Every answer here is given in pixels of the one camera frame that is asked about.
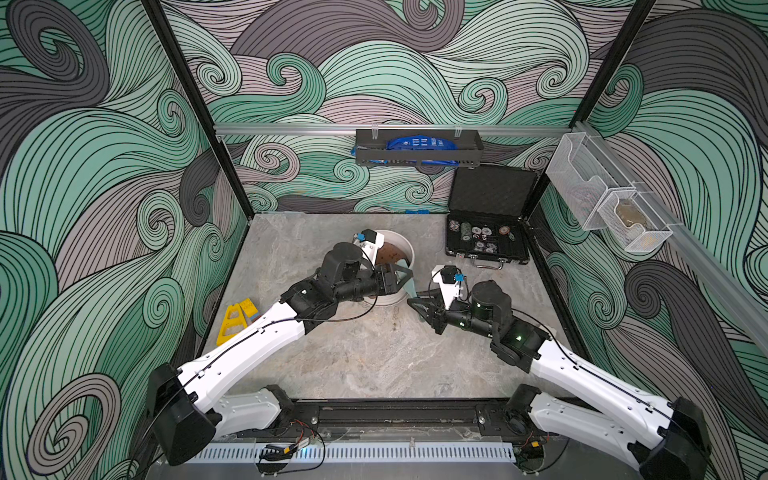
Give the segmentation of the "white ceramic pot with mud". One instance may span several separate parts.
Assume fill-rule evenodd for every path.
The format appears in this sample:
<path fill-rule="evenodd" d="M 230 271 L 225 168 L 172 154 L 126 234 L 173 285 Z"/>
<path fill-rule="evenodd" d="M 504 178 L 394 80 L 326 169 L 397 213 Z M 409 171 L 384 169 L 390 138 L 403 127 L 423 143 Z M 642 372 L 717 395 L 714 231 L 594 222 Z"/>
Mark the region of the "white ceramic pot with mud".
<path fill-rule="evenodd" d="M 391 230 L 376 230 L 384 234 L 384 246 L 379 250 L 376 258 L 376 265 L 389 263 L 406 263 L 409 268 L 412 267 L 414 260 L 414 249 L 411 243 L 401 234 Z M 392 306 L 407 300 L 406 296 L 394 294 L 379 296 L 376 300 L 377 306 Z"/>

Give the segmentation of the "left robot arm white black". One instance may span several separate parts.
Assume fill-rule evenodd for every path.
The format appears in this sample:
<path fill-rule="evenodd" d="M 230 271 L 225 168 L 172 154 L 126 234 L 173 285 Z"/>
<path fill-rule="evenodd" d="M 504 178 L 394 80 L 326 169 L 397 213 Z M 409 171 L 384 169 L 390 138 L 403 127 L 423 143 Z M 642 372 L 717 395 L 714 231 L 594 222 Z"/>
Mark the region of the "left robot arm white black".
<path fill-rule="evenodd" d="M 340 242 L 316 272 L 291 285 L 263 315 L 223 345 L 180 367 L 149 375 L 147 428 L 172 466 L 200 453 L 215 438 L 272 426 L 290 401 L 275 387 L 229 396 L 247 373 L 318 325 L 337 321 L 343 302 L 393 295 L 413 277 L 397 263 L 378 265 L 365 250 Z"/>

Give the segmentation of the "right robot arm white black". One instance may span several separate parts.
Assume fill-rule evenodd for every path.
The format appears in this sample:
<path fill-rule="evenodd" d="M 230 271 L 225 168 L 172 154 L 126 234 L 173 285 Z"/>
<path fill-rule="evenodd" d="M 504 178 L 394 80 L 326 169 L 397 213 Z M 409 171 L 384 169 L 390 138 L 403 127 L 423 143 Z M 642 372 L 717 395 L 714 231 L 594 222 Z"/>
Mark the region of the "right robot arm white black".
<path fill-rule="evenodd" d="M 695 403 L 652 394 L 580 357 L 543 322 L 513 307 L 496 282 L 479 282 L 470 291 L 460 282 L 440 282 L 407 303 L 436 333 L 453 326 L 487 337 L 504 363 L 576 399 L 569 402 L 522 384 L 505 408 L 513 423 L 590 446 L 644 479 L 706 476 L 711 442 L 703 411 Z"/>

